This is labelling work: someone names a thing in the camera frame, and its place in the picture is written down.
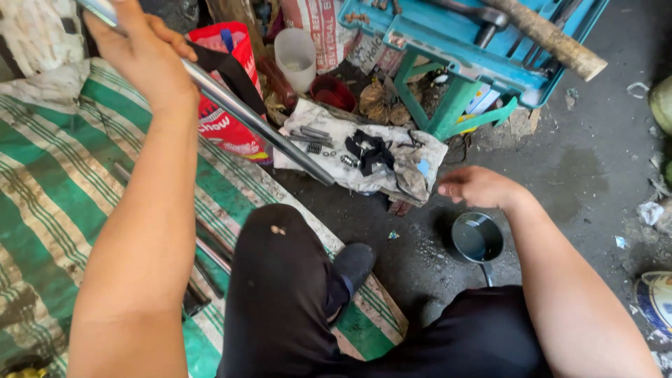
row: concrete floor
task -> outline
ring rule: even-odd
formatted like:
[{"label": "concrete floor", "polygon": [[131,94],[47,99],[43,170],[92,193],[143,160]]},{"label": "concrete floor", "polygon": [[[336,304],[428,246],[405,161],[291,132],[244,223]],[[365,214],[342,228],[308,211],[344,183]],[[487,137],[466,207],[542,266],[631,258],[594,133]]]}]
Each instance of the concrete floor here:
[{"label": "concrete floor", "polygon": [[[655,122],[646,100],[626,93],[636,81],[651,84],[672,75],[667,57],[661,56],[670,50],[671,18],[668,0],[612,0],[585,42],[610,62],[607,69],[590,83],[566,73],[542,108],[535,133],[513,147],[483,145],[483,135],[492,129],[480,128],[465,162],[529,188],[628,309],[638,274],[672,268],[672,239],[659,236],[636,215],[636,207],[654,194],[647,179],[660,172],[648,160],[664,149],[665,141],[649,133]],[[568,88],[579,93],[572,111],[565,102]],[[462,151],[450,151],[441,172],[455,168],[448,162],[461,158]],[[398,218],[386,213],[384,195],[349,195],[344,188],[325,188],[308,176],[280,170],[275,177],[341,240],[375,248],[374,273],[409,318],[414,304],[427,296],[450,302],[464,289],[485,285],[477,266],[446,255],[434,231],[437,220],[466,211],[464,205],[434,194],[423,208]],[[495,283],[519,284],[508,224],[501,212],[485,212],[507,234],[506,252],[495,264]],[[388,240],[392,230],[401,237]],[[615,235],[626,238],[625,250],[616,247]],[[652,349],[670,350],[641,315],[634,318]]]}]

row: black cloth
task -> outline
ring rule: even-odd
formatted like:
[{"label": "black cloth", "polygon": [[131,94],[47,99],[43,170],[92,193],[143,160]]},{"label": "black cloth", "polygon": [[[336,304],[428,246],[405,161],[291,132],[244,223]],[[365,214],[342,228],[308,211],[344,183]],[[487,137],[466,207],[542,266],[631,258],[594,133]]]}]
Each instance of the black cloth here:
[{"label": "black cloth", "polygon": [[550,376],[519,286],[461,292],[439,319],[376,360],[341,355],[327,318],[342,304],[333,300],[342,298],[342,280],[288,205],[250,214],[232,272],[217,378]]},{"label": "black cloth", "polygon": [[217,71],[233,94],[245,102],[258,115],[262,116],[266,114],[266,105],[263,103],[263,99],[259,95],[257,88],[247,75],[247,72],[245,72],[245,68],[233,55],[210,50],[192,41],[187,41],[187,43],[194,49],[196,56],[198,56],[196,64],[199,67],[208,73]]},{"label": "black cloth", "polygon": [[[364,153],[362,153],[362,148],[359,146],[363,142],[368,142],[372,147],[364,151]],[[360,159],[362,163],[360,169],[364,177],[373,173],[373,167],[377,163],[383,163],[394,171],[394,156],[392,156],[387,142],[383,141],[381,137],[372,137],[362,130],[357,130],[354,136],[348,137],[345,140],[345,148]]]}]

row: hand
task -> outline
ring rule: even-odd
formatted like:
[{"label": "hand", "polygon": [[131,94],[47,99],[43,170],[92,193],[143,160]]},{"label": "hand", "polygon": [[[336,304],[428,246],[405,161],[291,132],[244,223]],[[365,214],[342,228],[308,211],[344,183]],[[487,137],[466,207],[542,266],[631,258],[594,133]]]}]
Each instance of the hand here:
[{"label": "hand", "polygon": [[517,182],[483,167],[464,167],[448,172],[439,180],[439,194],[467,206],[499,207],[506,211],[529,192]]},{"label": "hand", "polygon": [[147,99],[154,114],[167,110],[196,114],[198,89],[180,61],[181,57],[196,61],[194,50],[161,18],[145,14],[138,0],[112,3],[127,37],[88,11],[84,13],[101,56]]}]

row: white plastic cup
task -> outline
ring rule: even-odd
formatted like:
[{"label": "white plastic cup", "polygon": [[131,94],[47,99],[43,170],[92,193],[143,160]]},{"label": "white plastic cup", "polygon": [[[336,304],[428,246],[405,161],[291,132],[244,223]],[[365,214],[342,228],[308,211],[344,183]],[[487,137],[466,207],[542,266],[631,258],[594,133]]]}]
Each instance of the white plastic cup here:
[{"label": "white plastic cup", "polygon": [[287,81],[295,91],[306,93],[317,74],[317,52],[310,33],[298,28],[282,30],[276,36],[275,50],[276,64]]}]

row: pot handle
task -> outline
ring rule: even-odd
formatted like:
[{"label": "pot handle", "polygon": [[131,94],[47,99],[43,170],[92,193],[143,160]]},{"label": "pot handle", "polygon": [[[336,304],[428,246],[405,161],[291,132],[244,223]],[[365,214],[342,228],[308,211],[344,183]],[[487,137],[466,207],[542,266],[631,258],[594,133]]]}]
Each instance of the pot handle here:
[{"label": "pot handle", "polygon": [[489,262],[483,262],[479,265],[480,269],[483,271],[485,282],[488,284],[488,287],[493,287],[493,265]]}]

